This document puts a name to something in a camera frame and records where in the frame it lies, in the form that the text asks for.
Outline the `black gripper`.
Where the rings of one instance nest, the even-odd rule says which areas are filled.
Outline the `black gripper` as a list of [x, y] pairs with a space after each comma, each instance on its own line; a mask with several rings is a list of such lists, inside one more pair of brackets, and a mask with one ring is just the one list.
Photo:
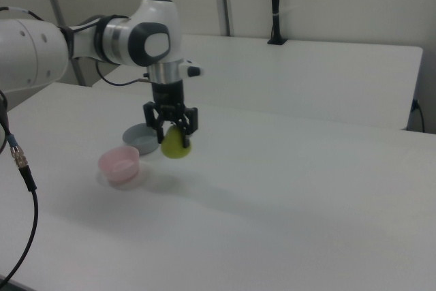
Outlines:
[[198, 109], [185, 105], [183, 81], [169, 84], [152, 83], [153, 101], [143, 106], [146, 126], [153, 130], [159, 144], [164, 140], [162, 121], [176, 122], [181, 133], [184, 149], [190, 143], [190, 136], [198, 129]]

